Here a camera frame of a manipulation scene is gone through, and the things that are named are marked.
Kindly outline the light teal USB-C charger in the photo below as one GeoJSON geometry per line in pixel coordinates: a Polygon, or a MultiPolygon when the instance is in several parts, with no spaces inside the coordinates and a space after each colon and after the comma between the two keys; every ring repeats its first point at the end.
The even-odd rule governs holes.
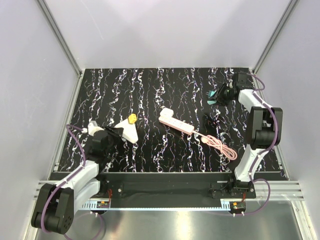
{"type": "Polygon", "coordinates": [[[215,104],[217,104],[217,101],[216,100],[208,100],[207,103],[209,105],[215,105],[215,104]]]}

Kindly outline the white triangular socket adapter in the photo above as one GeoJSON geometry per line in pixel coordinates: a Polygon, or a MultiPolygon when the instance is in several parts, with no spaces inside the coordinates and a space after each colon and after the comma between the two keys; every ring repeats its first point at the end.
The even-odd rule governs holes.
{"type": "Polygon", "coordinates": [[[114,128],[123,129],[122,133],[120,134],[123,139],[132,144],[137,143],[139,138],[134,120],[130,120],[130,118],[127,117],[125,120],[115,125],[114,128]]]}

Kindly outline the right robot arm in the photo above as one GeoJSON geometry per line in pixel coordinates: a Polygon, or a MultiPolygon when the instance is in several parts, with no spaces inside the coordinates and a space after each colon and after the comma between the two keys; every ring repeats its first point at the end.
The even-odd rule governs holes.
{"type": "Polygon", "coordinates": [[[214,198],[255,198],[254,175],[264,156],[281,140],[283,110],[258,96],[249,81],[250,74],[237,72],[216,91],[209,91],[207,103],[226,107],[238,101],[249,113],[245,131],[245,152],[226,184],[212,184],[214,198]]]}

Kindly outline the pink power strip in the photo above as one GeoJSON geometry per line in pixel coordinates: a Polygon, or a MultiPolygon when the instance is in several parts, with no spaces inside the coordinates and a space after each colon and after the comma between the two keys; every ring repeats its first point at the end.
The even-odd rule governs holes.
{"type": "Polygon", "coordinates": [[[178,120],[176,118],[173,117],[164,117],[164,116],[160,116],[158,118],[159,122],[169,126],[173,129],[176,129],[184,134],[187,135],[192,135],[193,131],[195,130],[195,127],[191,124],[185,123],[181,120],[178,120]]]}

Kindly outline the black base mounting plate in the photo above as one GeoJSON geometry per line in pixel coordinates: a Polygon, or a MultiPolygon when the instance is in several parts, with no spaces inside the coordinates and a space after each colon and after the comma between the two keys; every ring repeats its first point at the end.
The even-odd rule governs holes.
{"type": "Polygon", "coordinates": [[[94,199],[111,197],[111,209],[173,209],[219,207],[221,199],[256,198],[252,182],[232,173],[103,173],[94,199]]]}

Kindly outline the white plug on strip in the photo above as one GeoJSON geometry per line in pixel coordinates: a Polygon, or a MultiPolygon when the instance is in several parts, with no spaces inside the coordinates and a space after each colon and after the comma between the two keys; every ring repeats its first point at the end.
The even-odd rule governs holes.
{"type": "Polygon", "coordinates": [[[171,118],[174,115],[174,111],[169,108],[163,108],[160,112],[160,116],[164,118],[171,118]]]}

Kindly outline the yellow USB charger plug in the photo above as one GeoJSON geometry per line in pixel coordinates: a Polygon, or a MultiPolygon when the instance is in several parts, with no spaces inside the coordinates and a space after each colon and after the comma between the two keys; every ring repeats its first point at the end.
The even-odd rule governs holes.
{"type": "Polygon", "coordinates": [[[130,125],[134,125],[137,121],[137,115],[135,113],[132,113],[128,116],[127,120],[130,125]]]}

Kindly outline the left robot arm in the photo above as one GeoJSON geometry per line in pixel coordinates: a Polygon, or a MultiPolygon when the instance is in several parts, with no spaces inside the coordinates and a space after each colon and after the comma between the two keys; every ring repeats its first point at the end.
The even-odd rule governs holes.
{"type": "Polygon", "coordinates": [[[88,135],[85,146],[71,135],[81,152],[80,165],[60,181],[46,183],[39,190],[30,224],[45,233],[66,234],[76,212],[90,197],[103,198],[108,193],[100,174],[109,151],[122,140],[124,129],[89,126],[82,131],[88,135]]]}

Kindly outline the dark teal dual USB charger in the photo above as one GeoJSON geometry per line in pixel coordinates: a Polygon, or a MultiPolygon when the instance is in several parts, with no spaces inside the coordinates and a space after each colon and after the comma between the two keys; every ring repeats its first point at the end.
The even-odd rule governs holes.
{"type": "Polygon", "coordinates": [[[208,98],[211,98],[212,96],[214,96],[215,95],[215,91],[213,91],[213,90],[210,90],[208,93],[207,93],[207,97],[208,98]]]}

